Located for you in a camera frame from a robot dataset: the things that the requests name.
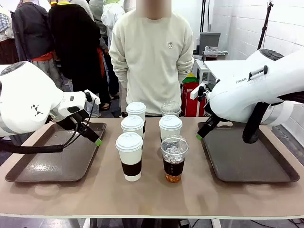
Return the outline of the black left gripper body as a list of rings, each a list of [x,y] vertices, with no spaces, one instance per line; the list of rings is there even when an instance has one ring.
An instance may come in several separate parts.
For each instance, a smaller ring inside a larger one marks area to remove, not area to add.
[[[83,121],[89,117],[89,114],[86,110],[81,110],[76,112],[63,120],[56,122],[64,130],[76,130],[79,134],[87,133],[87,125]]]

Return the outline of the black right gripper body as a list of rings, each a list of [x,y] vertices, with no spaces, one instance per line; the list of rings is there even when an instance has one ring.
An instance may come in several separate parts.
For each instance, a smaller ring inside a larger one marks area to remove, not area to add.
[[[216,115],[211,115],[208,120],[205,122],[205,126],[208,130],[213,130],[219,122],[222,121],[222,118],[216,116]]]

